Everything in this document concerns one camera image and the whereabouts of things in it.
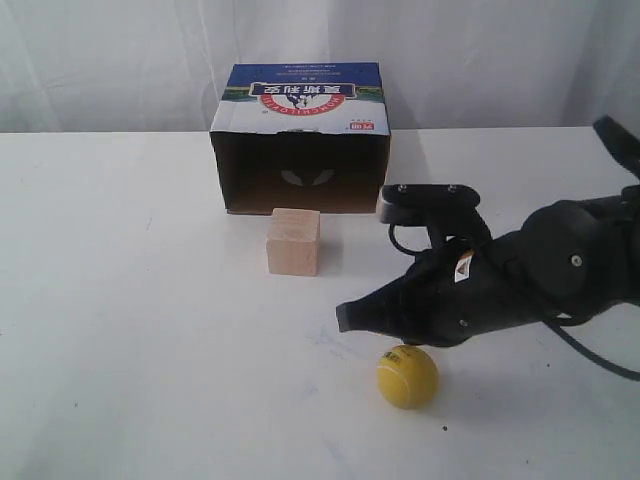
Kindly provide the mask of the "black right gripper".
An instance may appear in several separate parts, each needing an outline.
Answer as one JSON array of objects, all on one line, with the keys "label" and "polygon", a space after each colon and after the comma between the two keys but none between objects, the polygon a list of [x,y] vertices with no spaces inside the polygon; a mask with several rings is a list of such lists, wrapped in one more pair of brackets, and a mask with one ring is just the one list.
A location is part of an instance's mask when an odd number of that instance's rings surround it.
[{"label": "black right gripper", "polygon": [[405,275],[336,307],[339,331],[448,348],[548,319],[550,305],[526,279],[518,237],[510,232],[476,249],[453,238],[415,251]]}]

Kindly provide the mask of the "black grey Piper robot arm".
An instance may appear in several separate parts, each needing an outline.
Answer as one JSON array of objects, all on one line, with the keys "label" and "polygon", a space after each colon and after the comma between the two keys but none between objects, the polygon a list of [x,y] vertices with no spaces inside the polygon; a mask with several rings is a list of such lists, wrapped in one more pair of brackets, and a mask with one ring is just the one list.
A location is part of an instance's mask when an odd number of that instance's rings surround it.
[{"label": "black grey Piper robot arm", "polygon": [[637,189],[560,200],[494,237],[464,185],[386,185],[380,220],[422,227],[429,248],[399,278],[336,310],[341,331],[367,331],[413,345],[452,347],[536,322],[580,325],[639,300]]}]

